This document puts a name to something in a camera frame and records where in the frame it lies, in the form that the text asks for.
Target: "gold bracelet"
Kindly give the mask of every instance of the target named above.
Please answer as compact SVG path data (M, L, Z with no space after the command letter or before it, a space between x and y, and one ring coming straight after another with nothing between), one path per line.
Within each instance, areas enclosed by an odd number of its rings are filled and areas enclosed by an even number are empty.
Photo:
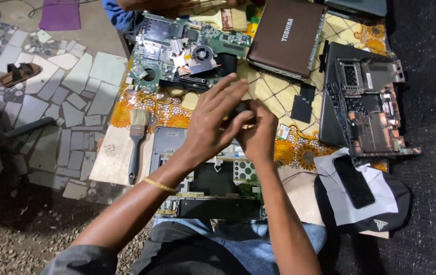
M147 182L149 184L152 184L153 186L156 186L158 188L161 188L161 189L163 189L165 191L173 193L173 194L176 194L178 192L177 189L173 189L173 188L170 188L168 186L165 186L165 185L163 185L161 183L158 183L158 182L156 182L156 181L154 181L154 180L152 180L150 178L143 178L143 181L145 181L145 182Z

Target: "sandal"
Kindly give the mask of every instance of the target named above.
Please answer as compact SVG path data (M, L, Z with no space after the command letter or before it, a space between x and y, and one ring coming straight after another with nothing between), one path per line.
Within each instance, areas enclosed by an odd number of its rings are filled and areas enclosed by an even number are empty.
M19 67L7 64L7 73L0 78L0 84L6 88L32 78L41 72L41 67L35 63L21 63Z

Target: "black phone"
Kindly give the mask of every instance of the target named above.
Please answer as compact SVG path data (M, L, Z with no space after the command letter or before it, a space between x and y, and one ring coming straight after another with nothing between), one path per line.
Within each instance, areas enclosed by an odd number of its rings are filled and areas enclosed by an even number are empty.
M333 165L354 208L360 209L375 202L368 183L362 173L355 169L352 158L349 155L334 159Z

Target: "right hand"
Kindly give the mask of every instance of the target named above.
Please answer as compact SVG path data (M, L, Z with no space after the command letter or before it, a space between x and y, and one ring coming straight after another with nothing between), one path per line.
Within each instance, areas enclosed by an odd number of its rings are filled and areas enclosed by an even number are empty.
M240 131L236 140L256 167L274 165L274 143L279 120L262 101L247 100L247 104L255 114L256 123L252 128Z

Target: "wire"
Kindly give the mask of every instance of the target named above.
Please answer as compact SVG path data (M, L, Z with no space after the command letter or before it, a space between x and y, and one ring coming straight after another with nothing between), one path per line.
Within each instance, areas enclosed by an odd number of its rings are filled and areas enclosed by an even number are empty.
M33 19L34 16L36 15L36 11L44 9L45 7L48 6L52 6L52 5L58 5L58 4L87 4L87 3L92 3L92 2L97 2L100 0L88 0L88 1L77 1L74 0L73 2L70 3L51 3L51 4L47 4L38 8L35 8L33 5L31 5L30 3L26 2L25 0L20 0L21 2L25 3L26 5L30 6L32 8L32 10L28 13L28 17Z
M323 174L318 174L318 173L313 173L313 172L308 172L308 171L297 172L297 173L295 173L295 174L293 174L293 175L291 175L291 176L289 176L289 177L283 179L283 180L281 181L282 186L285 186L286 184L288 184L291 180L293 180L293 178L295 178L296 176L298 176L298 175L301 174L301 173L307 173L307 174L315 175L315 176L330 177L330 176L333 176L335 173L337 173L337 171L334 171L333 173L331 173L331 174L329 174L329 175L323 175Z

